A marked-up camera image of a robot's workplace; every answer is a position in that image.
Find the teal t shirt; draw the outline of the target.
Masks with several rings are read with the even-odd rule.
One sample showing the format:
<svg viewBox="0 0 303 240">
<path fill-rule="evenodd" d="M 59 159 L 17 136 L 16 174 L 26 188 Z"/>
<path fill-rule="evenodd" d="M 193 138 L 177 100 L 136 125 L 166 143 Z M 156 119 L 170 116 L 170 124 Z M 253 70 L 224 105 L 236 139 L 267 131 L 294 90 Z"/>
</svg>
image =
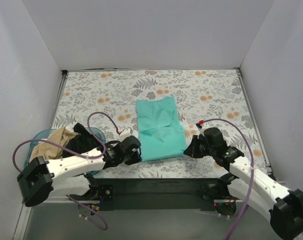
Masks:
<svg viewBox="0 0 303 240">
<path fill-rule="evenodd" d="M 136 113 L 141 158 L 144 162 L 181 157 L 187 148 L 175 98 L 137 100 Z"/>
</svg>

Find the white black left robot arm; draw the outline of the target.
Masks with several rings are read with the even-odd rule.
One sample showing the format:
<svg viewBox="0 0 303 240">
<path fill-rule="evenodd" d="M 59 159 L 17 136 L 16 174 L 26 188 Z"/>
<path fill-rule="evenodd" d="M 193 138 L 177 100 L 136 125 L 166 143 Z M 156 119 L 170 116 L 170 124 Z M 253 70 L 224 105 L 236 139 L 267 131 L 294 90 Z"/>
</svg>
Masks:
<svg viewBox="0 0 303 240">
<path fill-rule="evenodd" d="M 122 141 L 60 159 L 34 158 L 18 175 L 17 182 L 26 207 L 34 207 L 50 197 L 82 196 L 90 190 L 86 173 L 141 162 L 141 143 L 133 135 Z"/>
</svg>

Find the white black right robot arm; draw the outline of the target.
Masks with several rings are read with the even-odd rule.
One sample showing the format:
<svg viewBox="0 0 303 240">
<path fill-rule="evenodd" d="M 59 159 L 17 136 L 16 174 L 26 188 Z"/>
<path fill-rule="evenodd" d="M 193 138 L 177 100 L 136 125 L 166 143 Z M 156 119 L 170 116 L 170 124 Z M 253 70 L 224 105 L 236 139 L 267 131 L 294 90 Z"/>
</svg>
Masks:
<svg viewBox="0 0 303 240">
<path fill-rule="evenodd" d="M 212 157 L 227 170 L 210 190 L 212 195 L 233 196 L 244 201 L 269 221 L 274 232 L 283 240 L 293 240 L 303 232 L 303 192 L 294 191 L 270 178 L 239 149 L 227 145 L 216 127 L 198 124 L 199 135 L 194 135 L 184 154 L 200 159 Z"/>
</svg>

